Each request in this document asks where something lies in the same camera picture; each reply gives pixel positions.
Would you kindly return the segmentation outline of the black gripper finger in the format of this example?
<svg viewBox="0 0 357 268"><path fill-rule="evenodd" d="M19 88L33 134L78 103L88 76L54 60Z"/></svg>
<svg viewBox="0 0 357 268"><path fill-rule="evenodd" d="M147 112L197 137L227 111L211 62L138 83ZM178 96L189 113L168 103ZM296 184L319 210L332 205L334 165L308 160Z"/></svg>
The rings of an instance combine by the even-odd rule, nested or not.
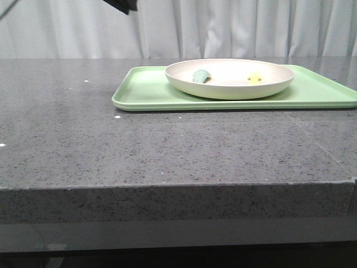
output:
<svg viewBox="0 0 357 268"><path fill-rule="evenodd" d="M137 0L104 0L104 2L125 15L138 11Z"/></svg>

